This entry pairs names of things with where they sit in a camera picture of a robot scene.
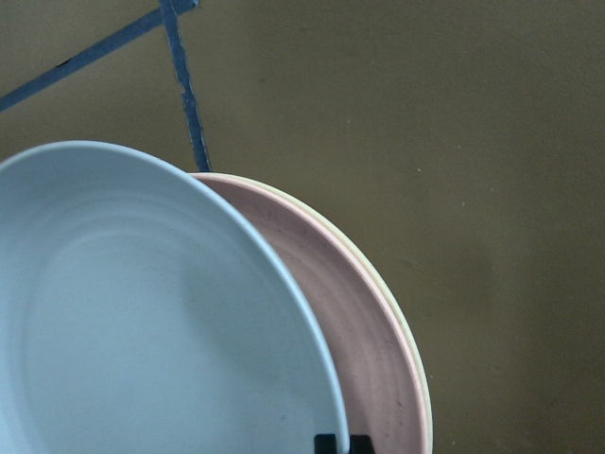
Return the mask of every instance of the blue line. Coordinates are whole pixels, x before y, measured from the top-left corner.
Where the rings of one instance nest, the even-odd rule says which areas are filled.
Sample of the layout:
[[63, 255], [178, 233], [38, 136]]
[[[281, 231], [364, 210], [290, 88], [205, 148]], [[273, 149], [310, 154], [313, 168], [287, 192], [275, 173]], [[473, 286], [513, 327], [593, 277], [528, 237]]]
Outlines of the blue line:
[[174, 0], [160, 0], [160, 10], [164, 17], [164, 26], [168, 35], [168, 42], [170, 43], [172, 61], [174, 62], [177, 78], [182, 88], [182, 107], [185, 110], [187, 124], [189, 125], [189, 136], [193, 145], [196, 164], [200, 172], [209, 172], [211, 171], [210, 161], [208, 160], [203, 127], [199, 120], [198, 102], [191, 86], [185, 49], [182, 46], [181, 34], [179, 33], [178, 12], [175, 9]]
[[[183, 14], [189, 9], [194, 8], [198, 0], [173, 0], [173, 10], [175, 14]], [[68, 61], [57, 65], [53, 69], [42, 73], [35, 79], [27, 82], [12, 92], [0, 97], [0, 112], [18, 104], [19, 102], [33, 96], [52, 85], [53, 83], [66, 78], [75, 73], [78, 69], [97, 61], [101, 57], [113, 52], [115, 49], [127, 44], [136, 38], [144, 35], [151, 29], [162, 24], [163, 17], [160, 9], [155, 9], [145, 16], [137, 19], [124, 28], [116, 31], [107, 38], [93, 44]]]

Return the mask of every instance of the dish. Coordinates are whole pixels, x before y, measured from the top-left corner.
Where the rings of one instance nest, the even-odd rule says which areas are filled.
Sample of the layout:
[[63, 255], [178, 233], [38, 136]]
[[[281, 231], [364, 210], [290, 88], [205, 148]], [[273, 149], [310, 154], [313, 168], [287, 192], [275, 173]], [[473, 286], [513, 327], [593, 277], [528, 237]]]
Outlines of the dish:
[[265, 236], [298, 280], [335, 360], [352, 433], [376, 452], [432, 450], [424, 368], [401, 308], [354, 243], [276, 188], [225, 174], [194, 174]]
[[0, 452], [348, 451], [308, 303], [214, 191], [65, 142], [0, 165], [0, 213]]

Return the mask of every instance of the speckled plate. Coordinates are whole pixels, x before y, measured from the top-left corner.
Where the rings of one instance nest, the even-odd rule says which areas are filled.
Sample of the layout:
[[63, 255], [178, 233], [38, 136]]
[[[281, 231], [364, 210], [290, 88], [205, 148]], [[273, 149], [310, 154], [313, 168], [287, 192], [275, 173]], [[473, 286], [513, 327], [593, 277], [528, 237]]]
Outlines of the speckled plate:
[[432, 419], [424, 368], [380, 274], [317, 211], [286, 193], [225, 174], [195, 174], [242, 213], [298, 281], [337, 366], [351, 433], [379, 454], [428, 454]]

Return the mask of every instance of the blue stripe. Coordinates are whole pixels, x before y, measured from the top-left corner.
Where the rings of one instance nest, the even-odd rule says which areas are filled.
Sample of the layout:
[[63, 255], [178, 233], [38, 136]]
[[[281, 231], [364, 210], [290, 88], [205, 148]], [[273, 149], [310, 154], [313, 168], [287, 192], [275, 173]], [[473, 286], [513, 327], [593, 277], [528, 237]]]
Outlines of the blue stripe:
[[[172, 10], [175, 14], [183, 14], [184, 12], [194, 8], [197, 4], [198, 0], [173, 0]], [[160, 26], [162, 22], [163, 15], [160, 9], [153, 10], [133, 23], [116, 31], [113, 33], [113, 35], [110, 35], [91, 47], [83, 50], [68, 61], [54, 67], [49, 71], [46, 71], [25, 85], [22, 85], [12, 92], [2, 96], [0, 98], [0, 112], [3, 112], [15, 104], [27, 99], [28, 97], [37, 94], [44, 88], [75, 73], [78, 69], [97, 61], [101, 57], [106, 56], [124, 44], [135, 40], [156, 26]]]
[[193, 145], [196, 164], [200, 172], [209, 172], [211, 170], [210, 161], [208, 160], [203, 128], [199, 120], [198, 102], [191, 87], [191, 78], [187, 69], [185, 49], [182, 46], [181, 34], [179, 33], [178, 12], [174, 0], [160, 0], [160, 10], [164, 17], [172, 61], [182, 88], [182, 107], [185, 110], [187, 124], [189, 125], [189, 136]]

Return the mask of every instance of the olive green surface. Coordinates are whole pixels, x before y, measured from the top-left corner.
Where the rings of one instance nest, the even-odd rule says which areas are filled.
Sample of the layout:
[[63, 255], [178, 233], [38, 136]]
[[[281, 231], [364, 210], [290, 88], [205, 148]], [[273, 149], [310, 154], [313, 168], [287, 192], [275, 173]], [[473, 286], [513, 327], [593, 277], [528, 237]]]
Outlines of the olive green surface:
[[[605, 452], [605, 3], [205, 1], [180, 22], [214, 170], [318, 209], [401, 303], [435, 452]], [[11, 66], [23, 45], [0, 43]], [[0, 113], [0, 157], [68, 138], [195, 169], [161, 29]]]

